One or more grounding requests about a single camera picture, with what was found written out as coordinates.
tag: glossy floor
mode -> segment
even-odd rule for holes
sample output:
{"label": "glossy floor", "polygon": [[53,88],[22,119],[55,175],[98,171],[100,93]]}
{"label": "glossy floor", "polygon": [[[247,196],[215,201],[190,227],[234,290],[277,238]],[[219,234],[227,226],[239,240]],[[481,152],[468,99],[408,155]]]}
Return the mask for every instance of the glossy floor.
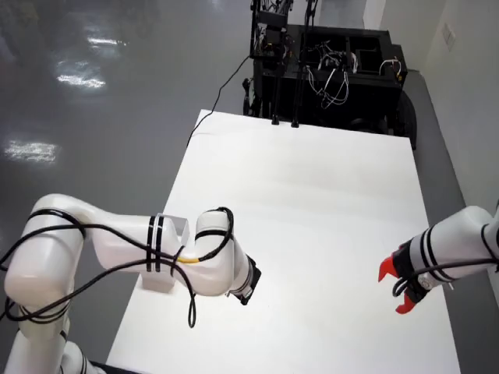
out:
{"label": "glossy floor", "polygon": [[[362,6],[350,4],[324,0],[324,24],[362,26]],[[117,213],[162,211],[199,110],[211,107],[248,54],[249,7],[249,0],[0,0],[0,248],[51,192]],[[241,113],[250,73],[248,62],[218,110]],[[435,223],[463,202],[424,81],[409,78],[420,123],[415,157]],[[76,283],[100,271],[87,245]],[[135,281],[117,273],[75,299],[70,338],[91,359],[105,362]],[[499,337],[499,316],[487,285],[477,277],[448,297],[463,372],[494,357],[487,347]],[[470,298],[481,311],[463,312]],[[0,324],[0,371],[16,330]],[[478,333],[480,349],[470,344]]]}

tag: wire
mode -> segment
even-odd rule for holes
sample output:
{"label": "wire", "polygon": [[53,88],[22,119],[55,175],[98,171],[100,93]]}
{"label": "wire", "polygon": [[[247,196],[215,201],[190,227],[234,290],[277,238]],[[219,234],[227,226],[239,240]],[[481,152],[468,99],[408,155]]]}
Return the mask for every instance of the wire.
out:
{"label": "wire", "polygon": [[[12,309],[12,307],[15,305],[16,303],[15,302],[11,302],[8,306],[7,306],[7,309],[10,310]],[[0,322],[2,321],[2,319],[4,319],[5,315],[7,313],[4,311],[2,314],[0,314]]]}
{"label": "wire", "polygon": [[[107,225],[104,225],[104,224],[81,224],[78,222],[78,223],[73,223],[73,224],[60,224],[60,225],[54,225],[54,226],[47,226],[45,228],[39,228],[37,230],[34,230],[34,231],[24,235],[16,243],[14,243],[14,245],[4,254],[4,256],[0,259],[0,264],[3,264],[16,251],[16,249],[19,248],[19,246],[22,245],[26,240],[28,240],[36,235],[43,234],[45,232],[59,231],[59,230],[81,230],[81,231],[83,231],[83,234],[84,234],[85,233],[84,229],[87,229],[87,228],[101,229],[101,230],[109,231],[112,234],[121,238],[122,240],[128,242],[129,244],[134,245],[137,248],[144,250],[145,252],[148,252],[150,254],[154,254],[156,257],[159,256],[160,257],[159,262],[171,267],[171,274],[173,274],[173,270],[177,270],[180,273],[182,279],[184,280],[184,283],[186,284],[187,289],[189,290],[189,295],[191,297],[190,304],[189,304],[188,320],[189,320],[189,326],[192,328],[196,324],[196,302],[194,300],[195,294],[194,294],[192,285],[189,281],[189,278],[186,276],[186,274],[182,270],[182,268],[180,268],[179,265],[177,265],[177,261],[179,261],[180,263],[199,263],[199,262],[203,262],[203,261],[207,261],[209,259],[212,259],[227,245],[228,241],[233,238],[234,214],[232,213],[232,211],[229,208],[225,208],[225,207],[220,207],[220,208],[213,210],[213,211],[224,212],[227,215],[228,230],[225,232],[224,237],[223,237],[220,245],[218,245],[218,247],[216,249],[210,251],[206,255],[201,256],[197,259],[184,259],[182,257],[179,257],[180,252],[183,250],[183,245],[180,247],[178,252],[174,256],[172,256],[172,255],[169,255],[167,253],[152,249],[150,246],[145,245],[141,242],[138,242],[135,239],[130,238],[129,236],[123,234],[122,232],[115,230],[114,228],[111,228]],[[54,212],[60,213],[61,211],[56,210],[56,209],[52,209],[52,210],[50,210],[50,212],[47,212],[46,214],[50,214],[50,213],[54,213]],[[118,266],[114,266],[110,269],[107,269],[103,273],[100,273],[95,278],[93,278],[92,280],[90,280],[89,282],[84,284],[82,287],[76,289],[72,293],[66,295],[63,298],[60,298],[56,302],[53,302],[50,305],[47,305],[42,309],[39,309],[35,312],[28,312],[25,308],[21,307],[20,310],[21,310],[21,313],[23,314],[22,316],[14,316],[13,314],[10,313],[10,309],[13,307],[13,304],[11,304],[10,299],[7,298],[5,300],[5,311],[4,311],[4,313],[2,313],[2,317],[0,317],[0,320],[2,320],[4,318],[4,316],[7,316],[8,319],[10,319],[12,321],[17,321],[17,322],[25,321],[25,320],[30,320],[33,323],[38,323],[38,324],[45,324],[45,323],[54,322],[65,314],[65,311],[69,307],[69,303],[61,311],[55,312],[49,316],[44,315],[44,313],[61,305],[64,302],[68,302],[73,297],[79,295],[81,292],[85,291],[86,289],[91,287],[93,284],[97,283],[100,279],[108,276],[111,273],[114,273],[115,271],[123,270],[123,269],[126,269],[126,268],[131,267],[131,266],[137,266],[137,265],[141,265],[141,264],[145,264],[145,263],[154,263],[155,261],[158,261],[158,259],[141,259],[141,260],[132,261],[129,263],[123,263],[123,264],[120,264]]]}
{"label": "wire", "polygon": [[[5,299],[5,311],[4,314],[7,317],[7,319],[10,319],[11,321],[15,322],[22,322],[22,321],[27,321],[27,320],[32,320],[35,318],[43,318],[43,313],[48,312],[49,310],[56,308],[57,306],[68,302],[72,298],[76,297],[77,295],[81,294],[84,292],[86,289],[90,288],[94,284],[96,284],[98,281],[100,281],[102,278],[105,278],[109,274],[112,274],[116,271],[127,269],[132,266],[138,266],[138,265],[143,265],[145,263],[153,263],[156,260],[151,260],[151,259],[138,259],[136,261],[131,261],[129,263],[122,263],[118,266],[111,267],[107,269],[106,271],[103,271],[102,273],[98,274],[96,277],[92,278],[88,282],[86,282],[83,286],[77,288],[75,291],[71,292],[70,294],[66,295],[63,298],[60,298],[59,300],[52,302],[49,305],[46,305],[44,308],[38,309],[35,312],[26,312],[23,314],[23,316],[14,316],[11,312],[10,309],[12,308],[11,306],[11,300],[9,297]],[[160,262],[163,263],[164,265],[168,265],[173,267],[175,270],[177,270],[180,275],[182,276],[182,279],[186,283],[187,290],[189,291],[190,295],[190,304],[189,304],[189,315],[188,315],[188,321],[189,321],[189,327],[193,328],[196,325],[196,300],[195,296],[196,294],[194,293],[193,286],[191,285],[189,278],[187,277],[186,273],[184,270],[182,270],[181,267],[179,267],[177,264],[173,263],[172,261],[168,261],[166,259],[160,259]]]}
{"label": "wire", "polygon": [[331,77],[333,76],[335,71],[336,71],[336,69],[333,69],[333,71],[329,75],[329,78],[327,78],[326,86],[324,86],[324,91],[327,90],[327,85],[329,84],[329,81],[331,80]]}
{"label": "wire", "polygon": [[391,62],[391,66],[392,66],[392,67],[393,67],[393,64],[395,64],[396,62],[398,63],[398,72],[397,72],[397,76],[399,76],[399,75],[400,75],[400,72],[402,71],[402,63],[401,63],[398,59],[396,59],[396,58],[394,58],[394,59],[392,59],[392,60],[384,60],[384,61],[381,63],[381,66],[380,66],[380,74],[379,74],[379,75],[381,75],[381,70],[382,70],[382,68],[383,68],[384,64],[388,64],[389,62]]}
{"label": "wire", "polygon": [[244,58],[244,60],[242,60],[241,64],[239,64],[238,68],[235,70],[235,72],[233,72],[233,74],[227,79],[227,82],[225,82],[222,87],[220,87],[220,89],[218,90],[218,95],[217,95],[217,100],[215,100],[215,104],[213,104],[213,108],[211,109],[211,112],[208,113],[207,115],[205,115],[204,117],[201,118],[201,120],[197,123],[197,125],[194,127],[193,131],[191,131],[190,135],[189,135],[189,138],[187,139],[187,145],[186,145],[186,148],[189,146],[189,143],[190,143],[190,140],[191,138],[193,137],[194,135],[194,132],[197,130],[198,127],[200,127],[201,123],[209,116],[211,116],[213,114],[213,112],[215,111],[215,108],[217,107],[217,104],[218,104],[218,100],[220,99],[220,94],[221,94],[221,91],[224,89],[225,86],[228,85],[228,83],[231,81],[231,79],[235,76],[235,74],[238,73],[238,71],[242,68],[242,66],[244,65],[244,63],[246,62],[246,60],[248,58],[250,58],[251,55],[248,55],[246,58]]}
{"label": "wire", "polygon": [[352,69],[352,71],[355,74],[355,73],[357,73],[357,68],[359,67],[358,62],[357,62],[357,56],[353,52],[350,52],[350,53],[352,54],[352,58],[353,58],[353,69]]}

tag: white tabletop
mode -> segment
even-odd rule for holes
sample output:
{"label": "white tabletop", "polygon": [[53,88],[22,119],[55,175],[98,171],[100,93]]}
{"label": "white tabletop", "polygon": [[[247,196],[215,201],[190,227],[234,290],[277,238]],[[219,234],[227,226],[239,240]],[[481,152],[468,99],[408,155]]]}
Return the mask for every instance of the white tabletop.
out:
{"label": "white tabletop", "polygon": [[235,214],[262,271],[233,297],[145,291],[129,301],[108,364],[147,373],[458,373],[441,288],[400,316],[380,262],[427,227],[405,138],[214,113],[192,138],[165,213]]}

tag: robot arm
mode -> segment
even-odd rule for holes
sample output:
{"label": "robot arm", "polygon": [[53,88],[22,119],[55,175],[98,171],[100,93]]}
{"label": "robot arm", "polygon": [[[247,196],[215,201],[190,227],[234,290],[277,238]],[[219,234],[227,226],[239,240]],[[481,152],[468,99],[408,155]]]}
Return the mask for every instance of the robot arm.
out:
{"label": "robot arm", "polygon": [[[33,208],[23,236],[40,228],[75,223],[105,224],[169,256],[175,256],[181,249],[174,224],[167,217],[113,214],[64,195],[41,198]],[[228,214],[224,210],[203,213],[196,224],[195,245],[182,249],[176,264],[189,279],[194,293],[215,296],[231,292],[246,304],[260,271],[234,237],[231,236],[216,256],[199,261],[222,243],[229,225]],[[73,289],[85,235],[91,237],[99,262],[106,269],[149,258],[152,263],[124,270],[156,271],[170,277],[169,266],[155,262],[155,256],[109,231],[57,230],[33,236],[19,246],[5,277],[6,294],[28,310],[39,309],[66,296]],[[185,284],[178,271],[173,271],[172,275]]]}
{"label": "robot arm", "polygon": [[[255,262],[233,235],[232,212],[226,208],[201,214],[195,242],[184,248],[166,216],[125,216],[69,196],[45,196],[35,204],[22,238],[0,259],[3,264],[15,251],[5,276],[5,314],[20,321],[5,373],[52,374],[63,368],[68,373],[103,373],[66,342],[69,298],[87,236],[108,272],[155,272],[156,279],[171,284],[174,277],[187,286],[191,327],[195,294],[231,293],[245,305],[260,278]],[[9,299],[19,305],[19,317],[10,314]]]}
{"label": "robot arm", "polygon": [[422,234],[400,245],[380,266],[378,281],[386,274],[401,278],[394,296],[404,292],[397,312],[410,312],[434,287],[499,264],[499,210],[468,206]]}

